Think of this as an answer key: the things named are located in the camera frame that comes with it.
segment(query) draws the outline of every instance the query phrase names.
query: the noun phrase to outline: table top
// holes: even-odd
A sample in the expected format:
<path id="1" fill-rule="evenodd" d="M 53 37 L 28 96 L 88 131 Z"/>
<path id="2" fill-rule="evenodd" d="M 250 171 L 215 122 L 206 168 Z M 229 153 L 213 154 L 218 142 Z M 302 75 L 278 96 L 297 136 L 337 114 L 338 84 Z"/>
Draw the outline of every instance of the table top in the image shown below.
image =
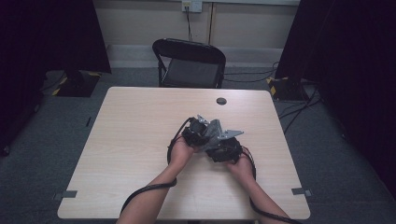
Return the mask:
<path id="1" fill-rule="evenodd" d="M 218 105 L 223 97 L 226 105 Z M 118 218 L 128 196 L 167 165 L 170 140 L 189 117 L 219 119 L 223 130 L 248 147 L 257 182 L 291 217 L 310 211 L 267 91 L 113 87 L 93 124 L 63 198 L 60 218 Z M 158 219 L 255 219 L 248 196 L 222 163 L 196 153 L 169 190 Z"/>

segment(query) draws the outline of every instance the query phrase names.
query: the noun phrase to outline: wall outlet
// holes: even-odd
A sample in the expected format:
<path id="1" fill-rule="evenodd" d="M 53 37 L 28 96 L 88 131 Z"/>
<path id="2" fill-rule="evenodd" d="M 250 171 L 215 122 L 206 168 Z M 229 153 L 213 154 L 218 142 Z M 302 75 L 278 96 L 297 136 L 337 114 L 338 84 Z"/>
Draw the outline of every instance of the wall outlet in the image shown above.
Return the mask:
<path id="1" fill-rule="evenodd" d="M 202 12 L 202 1 L 181 1 L 181 11 Z"/>

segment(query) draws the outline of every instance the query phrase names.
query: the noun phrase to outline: forearm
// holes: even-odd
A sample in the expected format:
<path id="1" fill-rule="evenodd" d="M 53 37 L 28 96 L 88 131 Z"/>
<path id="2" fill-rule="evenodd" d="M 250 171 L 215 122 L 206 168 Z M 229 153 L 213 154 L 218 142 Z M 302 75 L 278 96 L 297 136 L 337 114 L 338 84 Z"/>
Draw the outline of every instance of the forearm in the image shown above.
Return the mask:
<path id="1" fill-rule="evenodd" d="M 243 184 L 243 187 L 254 204 L 262 211 L 274 215 L 289 217 L 260 187 L 260 185 L 253 179 L 249 179 Z M 262 224 L 280 224 L 282 221 L 277 221 L 268 217 L 260 216 Z"/>
<path id="2" fill-rule="evenodd" d="M 181 169 L 176 166 L 167 166 L 149 185 L 170 183 Z M 125 207 L 117 223 L 154 223 L 168 191 L 169 189 L 154 189 L 136 195 Z"/>

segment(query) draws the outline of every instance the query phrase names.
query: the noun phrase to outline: gray carpet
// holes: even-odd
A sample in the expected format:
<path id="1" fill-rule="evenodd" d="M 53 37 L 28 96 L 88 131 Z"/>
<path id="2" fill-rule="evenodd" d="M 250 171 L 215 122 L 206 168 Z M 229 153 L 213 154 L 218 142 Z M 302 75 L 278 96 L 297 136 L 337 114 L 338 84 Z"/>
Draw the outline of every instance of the gray carpet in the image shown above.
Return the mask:
<path id="1" fill-rule="evenodd" d="M 263 72 L 262 68 L 227 68 L 226 73 Z M 44 86 L 62 72 L 48 73 Z M 259 75 L 227 75 L 256 80 Z M 46 91 L 39 111 L 0 158 L 0 223 L 114 223 L 114 220 L 61 220 L 53 195 L 66 190 L 108 88 L 155 87 L 156 68 L 118 68 L 103 75 L 91 98 L 53 97 Z M 223 89 L 267 90 L 266 82 L 224 81 Z M 281 113 L 293 103 L 275 102 Z M 295 106 L 286 111 L 298 108 Z M 281 120 L 283 128 L 292 116 Z M 304 110 L 286 138 L 308 197 L 311 218 L 303 223 L 396 223 L 396 203 L 367 161 L 343 137 L 339 123 L 323 103 Z"/>

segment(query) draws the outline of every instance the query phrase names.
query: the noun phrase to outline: person's left hand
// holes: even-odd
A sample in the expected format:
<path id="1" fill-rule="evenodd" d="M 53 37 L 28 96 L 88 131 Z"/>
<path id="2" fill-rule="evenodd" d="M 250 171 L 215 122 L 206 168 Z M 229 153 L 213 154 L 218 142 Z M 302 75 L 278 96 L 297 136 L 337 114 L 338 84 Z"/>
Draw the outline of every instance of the person's left hand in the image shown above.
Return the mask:
<path id="1" fill-rule="evenodd" d="M 186 143 L 186 140 L 181 135 L 179 135 L 173 146 L 169 165 L 183 169 L 187 162 L 191 159 L 192 154 L 198 150 L 199 148 L 189 147 Z"/>

